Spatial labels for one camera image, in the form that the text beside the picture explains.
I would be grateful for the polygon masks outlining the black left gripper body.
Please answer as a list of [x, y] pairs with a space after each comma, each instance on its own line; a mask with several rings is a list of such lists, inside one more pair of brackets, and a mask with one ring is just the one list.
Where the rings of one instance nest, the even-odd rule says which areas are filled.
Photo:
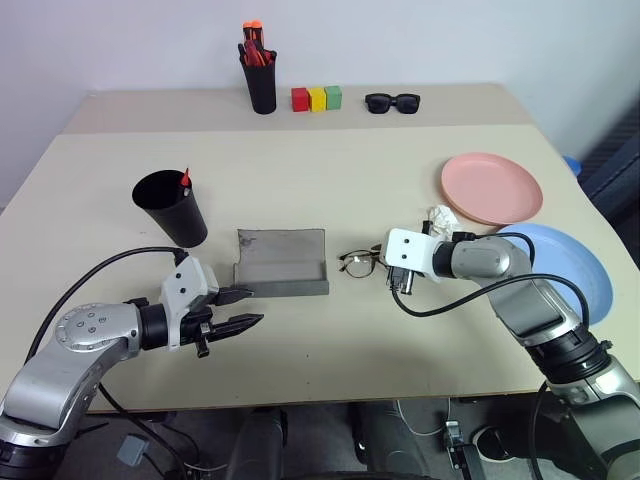
[[209, 344], [222, 339], [219, 325], [215, 325], [212, 306], [219, 295], [214, 287], [206, 296], [198, 297], [180, 323], [180, 345], [193, 344], [199, 359], [210, 354]]

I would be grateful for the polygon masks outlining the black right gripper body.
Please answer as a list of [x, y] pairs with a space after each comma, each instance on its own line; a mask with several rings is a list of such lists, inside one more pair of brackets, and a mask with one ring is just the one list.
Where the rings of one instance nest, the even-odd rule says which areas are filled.
[[411, 295], [415, 272], [401, 267], [391, 266], [387, 273], [387, 285], [397, 294]]

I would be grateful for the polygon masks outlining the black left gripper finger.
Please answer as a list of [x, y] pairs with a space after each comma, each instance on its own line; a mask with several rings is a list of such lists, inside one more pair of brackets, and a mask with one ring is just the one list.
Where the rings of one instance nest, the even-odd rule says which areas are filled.
[[238, 286], [221, 287], [218, 290], [218, 305], [230, 305], [254, 296], [250, 289]]
[[258, 324], [263, 318], [263, 314], [246, 313], [230, 317], [225, 322], [213, 323], [209, 321], [210, 330], [207, 333], [207, 342], [217, 342], [240, 335]]

